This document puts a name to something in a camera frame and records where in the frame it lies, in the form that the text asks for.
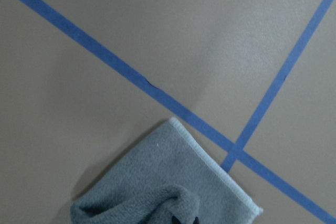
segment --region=painted floor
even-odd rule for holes
[[[43,1],[234,143],[322,2]],[[0,223],[69,223],[72,200],[174,113],[19,0],[0,0],[0,28]],[[330,218],[238,159],[255,224],[336,223],[335,42],[333,2],[244,148]]]

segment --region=floor surface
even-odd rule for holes
[[[235,142],[322,0],[43,1]],[[69,223],[174,114],[19,0],[0,0],[0,28],[0,223]],[[334,217],[335,42],[334,2],[244,149]],[[230,175],[264,208],[255,224],[323,223],[242,163]]]

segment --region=tape strip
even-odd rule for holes
[[[272,82],[266,94],[264,95],[263,99],[259,103],[257,109],[254,111],[253,115],[251,116],[245,128],[243,129],[240,136],[238,137],[232,150],[229,151],[224,162],[222,163],[222,168],[226,172],[229,172],[230,169],[232,168],[237,158],[236,153],[239,152],[239,150],[244,149],[248,140],[251,138],[252,134],[254,133],[261,119],[264,117],[272,101],[274,100],[275,96],[277,95],[283,83],[285,82],[287,75],[291,72],[295,63],[301,56],[304,48],[308,44],[309,40],[311,39],[314,32],[316,31],[317,27],[321,23],[323,17],[327,13],[332,2],[333,0],[322,0],[321,4],[315,11],[313,17],[310,19],[301,37],[295,44],[293,50],[288,55],[285,63],[281,67],[274,81]]]
[[[48,20],[58,29],[67,34],[70,38],[85,47],[88,51],[93,53],[119,74],[124,76],[138,88],[143,90],[149,96],[157,100],[160,104],[165,106],[171,112],[182,118],[185,122],[190,124],[195,129],[199,130],[203,135],[215,142],[224,150],[228,151],[232,148],[233,143],[219,131],[211,127],[208,123],[199,118],[196,114],[188,110],[185,106],[177,102],[170,95],[163,90],[150,84],[147,79],[118,58],[114,53],[110,52],[106,47],[97,42],[95,39],[86,34],[83,30],[75,24],[67,20],[60,13],[55,11],[42,0],[20,0],[28,7],[33,9],[43,18]]]
[[[268,181],[274,187],[278,188],[281,192],[283,192],[292,200],[300,204],[303,208],[311,212],[313,215],[322,220],[324,223],[327,224],[336,223],[335,217],[333,217],[328,212],[323,210],[321,207],[319,207],[317,204],[315,204],[301,192],[296,190],[294,187],[289,185],[286,181],[284,181],[278,175],[273,173],[259,161],[251,157],[249,154],[247,154],[244,151],[241,151],[237,157],[238,160],[242,162],[245,166],[253,170],[256,174],[258,174],[264,180]]]
[[[202,134],[207,136],[209,139],[214,141],[217,145],[226,151],[233,148],[233,143],[227,139],[225,136],[220,134],[217,130],[212,128],[209,124],[200,119],[197,115],[189,111],[186,107],[179,104],[175,99],[166,94],[161,89],[156,88],[151,85],[147,79],[134,70],[132,67],[127,65],[124,61],[119,59],[116,55],[111,53],[107,48],[98,43],[92,37],[84,33],[76,25],[71,23],[65,17],[60,15],[57,11],[52,9],[42,0],[20,0],[43,18],[51,22],[57,28],[62,30],[65,34],[71,37],[73,40],[78,42],[80,45],[85,47],[87,50],[96,55],[103,62],[108,64],[119,74],[123,75],[141,90],[146,92],[149,96],[157,100],[163,106],[171,110],[173,113],[178,115],[192,127],[200,131]],[[238,160],[240,160],[244,165],[249,167],[252,171],[259,174],[263,179],[270,182],[272,185],[280,189],[284,194],[291,197],[294,201],[300,204],[302,207],[306,208],[313,215],[321,219],[327,224],[336,223],[336,219],[320,208],[318,205],[313,203],[310,199],[305,197],[295,188],[290,186],[276,174],[271,172],[268,168],[262,165],[260,162],[249,156],[243,150],[237,153]]]

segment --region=folded cloth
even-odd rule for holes
[[[70,212],[75,224],[249,224],[262,209],[171,118]]]

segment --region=gray microfiber cloth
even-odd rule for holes
[[[262,212],[171,118],[71,207],[82,224],[249,224]]]

